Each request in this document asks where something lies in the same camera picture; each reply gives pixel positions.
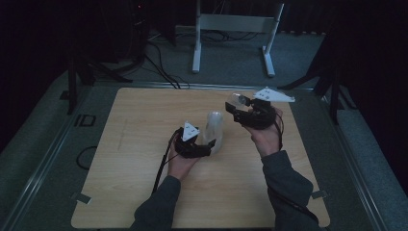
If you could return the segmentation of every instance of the stand leg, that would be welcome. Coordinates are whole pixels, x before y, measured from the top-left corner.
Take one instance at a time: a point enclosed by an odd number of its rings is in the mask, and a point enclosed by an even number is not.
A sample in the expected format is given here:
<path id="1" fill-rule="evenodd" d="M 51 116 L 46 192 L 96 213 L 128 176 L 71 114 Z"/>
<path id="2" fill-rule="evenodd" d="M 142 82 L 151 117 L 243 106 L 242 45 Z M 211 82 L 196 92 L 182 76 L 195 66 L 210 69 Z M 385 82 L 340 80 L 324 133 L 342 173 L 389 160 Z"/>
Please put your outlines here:
<path id="1" fill-rule="evenodd" d="M 270 56 L 270 48 L 272 47 L 273 40 L 275 39 L 276 31 L 279 25 L 280 16 L 283 11 L 284 4 L 279 4 L 278 9 L 276 10 L 276 14 L 273 16 L 273 29 L 269 34 L 269 40 L 267 46 L 262 47 L 262 52 L 264 55 L 265 67 L 267 68 L 267 73 L 269 77 L 275 76 L 275 70 L 272 64 L 272 58 Z"/>
<path id="2" fill-rule="evenodd" d="M 200 27 L 200 16 L 201 16 L 201 1 L 196 1 L 196 19 L 195 19 L 195 48 L 194 57 L 192 58 L 192 73 L 198 73 L 200 71 L 201 62 L 201 27 Z"/>

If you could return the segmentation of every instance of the tape mark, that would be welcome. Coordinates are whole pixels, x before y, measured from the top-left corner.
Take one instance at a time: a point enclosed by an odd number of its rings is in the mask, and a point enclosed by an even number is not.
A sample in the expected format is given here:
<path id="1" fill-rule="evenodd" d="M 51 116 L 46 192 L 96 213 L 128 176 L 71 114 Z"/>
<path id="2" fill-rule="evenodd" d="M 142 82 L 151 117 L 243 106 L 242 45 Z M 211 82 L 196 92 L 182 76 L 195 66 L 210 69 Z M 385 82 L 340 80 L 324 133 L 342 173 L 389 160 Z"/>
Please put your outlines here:
<path id="1" fill-rule="evenodd" d="M 74 192 L 70 198 L 84 204 L 90 204 L 90 202 L 92 201 L 92 198 L 90 198 L 89 196 L 77 192 Z"/>

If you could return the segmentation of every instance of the black strap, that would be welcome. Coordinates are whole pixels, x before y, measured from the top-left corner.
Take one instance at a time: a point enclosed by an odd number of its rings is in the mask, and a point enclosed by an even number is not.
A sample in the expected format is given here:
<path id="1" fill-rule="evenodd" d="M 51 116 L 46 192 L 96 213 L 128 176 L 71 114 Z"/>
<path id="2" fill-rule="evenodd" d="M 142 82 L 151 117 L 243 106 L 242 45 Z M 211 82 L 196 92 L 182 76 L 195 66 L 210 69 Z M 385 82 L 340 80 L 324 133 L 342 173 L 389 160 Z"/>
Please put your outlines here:
<path id="1" fill-rule="evenodd" d="M 279 116 L 279 118 L 281 119 L 281 123 L 282 123 L 282 130 L 279 128 L 279 125 L 277 124 L 276 120 L 273 121 L 273 124 L 275 125 L 276 129 L 278 130 L 278 136 L 279 136 L 279 150 L 282 149 L 283 147 L 283 143 L 282 143 L 282 136 L 283 136 L 283 132 L 284 132 L 284 124 L 283 124 L 283 120 L 282 120 L 282 116 L 280 116 L 279 114 L 276 114 L 276 116 Z"/>
<path id="2" fill-rule="evenodd" d="M 297 211 L 299 211 L 300 213 L 308 216 L 309 218 L 313 219 L 317 224 L 319 224 L 318 217 L 316 217 L 316 215 L 314 215 L 312 212 L 310 212 L 308 208 L 303 207 L 301 205 L 298 205 L 297 203 L 293 202 L 292 200 L 288 199 L 287 197 L 283 196 L 282 194 L 279 194 L 277 191 L 275 191 L 270 186 L 268 186 L 268 190 L 270 191 L 271 194 L 276 196 L 278 199 L 280 199 L 281 201 L 283 201 L 283 202 L 287 203 L 288 205 L 294 207 Z"/>

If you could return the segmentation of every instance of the metal stand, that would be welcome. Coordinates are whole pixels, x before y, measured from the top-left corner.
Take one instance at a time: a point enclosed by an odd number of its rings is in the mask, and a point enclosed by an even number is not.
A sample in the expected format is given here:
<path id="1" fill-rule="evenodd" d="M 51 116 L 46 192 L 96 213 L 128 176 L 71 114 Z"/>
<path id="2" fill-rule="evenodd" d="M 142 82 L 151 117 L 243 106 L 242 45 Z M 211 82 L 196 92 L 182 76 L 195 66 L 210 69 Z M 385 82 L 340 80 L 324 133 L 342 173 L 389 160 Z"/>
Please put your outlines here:
<path id="1" fill-rule="evenodd" d="M 192 60 L 192 72 L 200 71 L 201 59 L 201 30 L 220 30 L 220 31 L 241 31 L 253 33 L 268 33 L 269 39 L 266 46 L 262 47 L 265 66 L 268 76 L 274 77 L 275 70 L 270 56 L 270 48 L 275 39 L 276 29 L 279 25 L 279 19 L 282 14 L 284 4 L 277 4 L 277 10 L 273 17 L 258 16 L 240 16 L 225 14 L 206 14 L 201 13 L 201 0 L 197 0 L 196 21 L 195 21 L 195 48 Z"/>

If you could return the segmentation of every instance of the gray floor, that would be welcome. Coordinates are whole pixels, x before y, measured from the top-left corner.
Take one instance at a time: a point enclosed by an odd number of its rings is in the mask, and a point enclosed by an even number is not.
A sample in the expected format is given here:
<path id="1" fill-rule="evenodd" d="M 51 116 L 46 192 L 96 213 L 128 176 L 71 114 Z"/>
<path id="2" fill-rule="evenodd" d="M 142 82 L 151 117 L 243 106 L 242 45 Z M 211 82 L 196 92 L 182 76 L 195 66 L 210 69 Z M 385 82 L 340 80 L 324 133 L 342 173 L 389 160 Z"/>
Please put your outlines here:
<path id="1" fill-rule="evenodd" d="M 193 38 L 178 38 L 176 47 L 162 38 L 153 41 L 162 51 L 166 72 L 182 77 L 192 88 L 197 85 L 262 88 L 281 86 L 301 77 L 322 39 L 314 35 L 278 35 L 272 47 L 274 78 L 267 77 L 260 58 L 263 36 L 250 41 L 205 42 L 198 74 L 191 73 Z M 147 54 L 158 62 L 153 46 L 147 47 Z M 48 174 L 15 228 L 74 230 L 70 218 L 76 201 L 69 197 L 81 191 L 87 176 L 75 159 L 84 148 L 98 144 L 116 91 L 121 87 L 168 87 L 150 83 L 164 80 L 145 68 L 153 69 L 145 63 L 143 68 L 126 75 L 134 80 L 132 84 L 119 84 L 95 73 L 99 77 L 94 87 L 80 86 L 84 100 L 74 115 L 66 115 L 67 102 L 59 100 L 67 88 L 66 74 L 55 81 L 0 156 L 1 221 L 6 220 L 6 215 L 15 214 L 14 205 L 30 176 L 42 158 L 55 151 L 57 155 Z M 312 88 L 315 82 L 301 88 Z M 324 199 L 331 217 L 330 230 L 374 230 L 382 225 L 388 230 L 408 230 L 404 219 L 408 215 L 407 198 L 358 111 L 339 111 L 340 126 L 335 126 L 328 118 L 327 105 L 310 92 L 293 90 L 290 94 L 297 100 L 292 104 L 293 114 L 319 187 L 330 193 Z M 77 115 L 96 116 L 94 126 L 74 126 Z M 65 134 L 64 139 L 61 145 L 55 145 L 53 141 L 59 141 L 60 133 Z M 87 155 L 91 161 L 92 152 Z"/>

